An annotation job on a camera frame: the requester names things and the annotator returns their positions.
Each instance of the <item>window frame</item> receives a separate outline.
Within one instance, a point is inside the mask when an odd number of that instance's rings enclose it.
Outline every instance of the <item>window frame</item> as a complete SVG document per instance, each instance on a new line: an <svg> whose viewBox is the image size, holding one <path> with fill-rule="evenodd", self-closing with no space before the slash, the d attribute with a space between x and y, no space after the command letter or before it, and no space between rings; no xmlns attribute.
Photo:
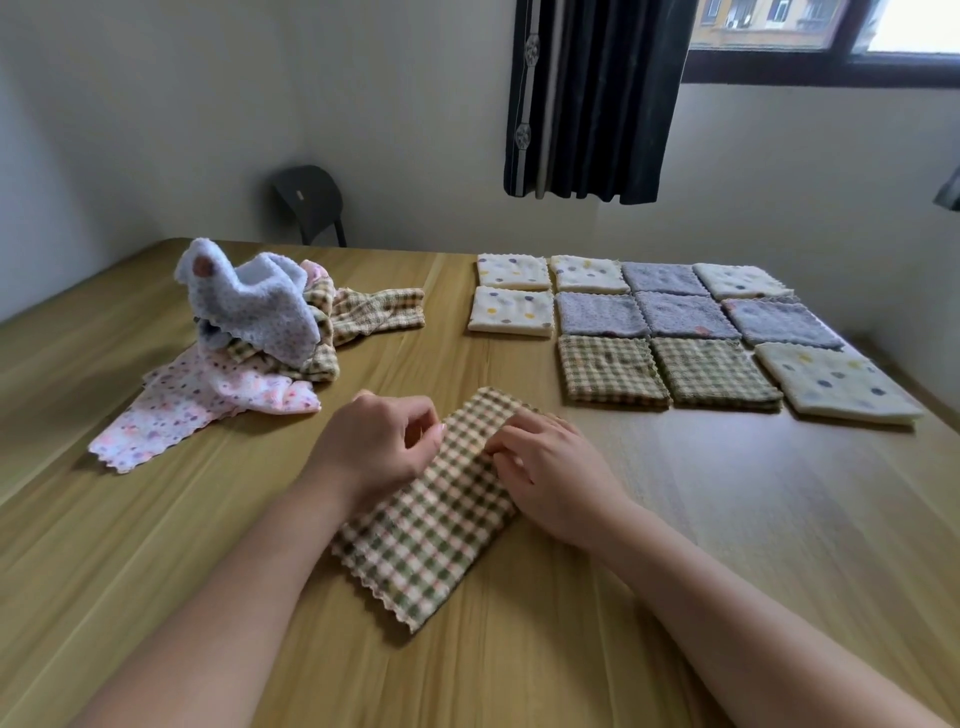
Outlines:
<svg viewBox="0 0 960 728"><path fill-rule="evenodd" d="M829 47L781 51L690 48L684 84L789 85L857 88L960 88L960 55L856 54L873 0L849 0Z"/></svg>

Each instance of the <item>pile of cloths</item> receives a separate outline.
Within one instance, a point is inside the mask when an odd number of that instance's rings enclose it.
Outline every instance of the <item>pile of cloths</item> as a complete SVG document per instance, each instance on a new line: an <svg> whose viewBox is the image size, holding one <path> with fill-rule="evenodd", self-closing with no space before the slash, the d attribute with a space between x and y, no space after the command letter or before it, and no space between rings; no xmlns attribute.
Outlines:
<svg viewBox="0 0 960 728"><path fill-rule="evenodd" d="M119 473L247 410L318 412L311 382L340 375L336 347L425 323L419 288L337 290L323 266L273 253L234 268L206 238L190 244L174 277L187 287L197 343L146 374L139 397L90 443Z"/></svg>

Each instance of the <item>window sill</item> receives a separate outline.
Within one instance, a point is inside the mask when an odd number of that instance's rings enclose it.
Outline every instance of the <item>window sill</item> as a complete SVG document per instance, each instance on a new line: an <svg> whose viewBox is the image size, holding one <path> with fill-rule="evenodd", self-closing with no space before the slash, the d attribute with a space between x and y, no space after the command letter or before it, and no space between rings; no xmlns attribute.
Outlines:
<svg viewBox="0 0 960 728"><path fill-rule="evenodd" d="M960 59L876 54L838 62L829 52L691 48L684 84L843 88L960 88Z"/></svg>

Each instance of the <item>window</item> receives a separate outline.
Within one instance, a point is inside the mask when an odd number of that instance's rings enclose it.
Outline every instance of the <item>window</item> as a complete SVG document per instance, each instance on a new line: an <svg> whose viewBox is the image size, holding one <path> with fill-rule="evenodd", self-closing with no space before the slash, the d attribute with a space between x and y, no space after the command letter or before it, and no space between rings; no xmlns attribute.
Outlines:
<svg viewBox="0 0 960 728"><path fill-rule="evenodd" d="M685 83L960 88L960 0L700 3Z"/></svg>
<svg viewBox="0 0 960 728"><path fill-rule="evenodd" d="M713 25L717 21L717 15L720 13L721 0L707 0L704 3L704 14L700 18L703 25Z"/></svg>
<svg viewBox="0 0 960 728"><path fill-rule="evenodd" d="M767 28L781 28L786 22L787 15L790 14L791 0L774 0L770 4L770 12L767 14Z"/></svg>
<svg viewBox="0 0 960 728"><path fill-rule="evenodd" d="M826 29L836 12L837 0L807 0L804 16L797 21L797 28L819 33Z"/></svg>
<svg viewBox="0 0 960 728"><path fill-rule="evenodd" d="M756 0L733 0L727 13L727 27L731 30L749 28L754 20Z"/></svg>

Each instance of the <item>white wall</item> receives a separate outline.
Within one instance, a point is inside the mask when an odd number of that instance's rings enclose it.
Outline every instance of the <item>white wall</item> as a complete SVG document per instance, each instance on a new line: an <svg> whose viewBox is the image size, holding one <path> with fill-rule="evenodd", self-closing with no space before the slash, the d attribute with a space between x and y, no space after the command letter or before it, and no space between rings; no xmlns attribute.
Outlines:
<svg viewBox="0 0 960 728"><path fill-rule="evenodd" d="M161 238L297 240L263 194L307 154L270 6L0 6L0 320Z"/></svg>
<svg viewBox="0 0 960 728"><path fill-rule="evenodd" d="M940 401L960 411L960 214L925 251L877 329L879 345Z"/></svg>
<svg viewBox="0 0 960 728"><path fill-rule="evenodd" d="M960 92L684 86L660 200L502 189L514 0L289 0L314 156L357 245L756 263L871 328L949 222Z"/></svg>

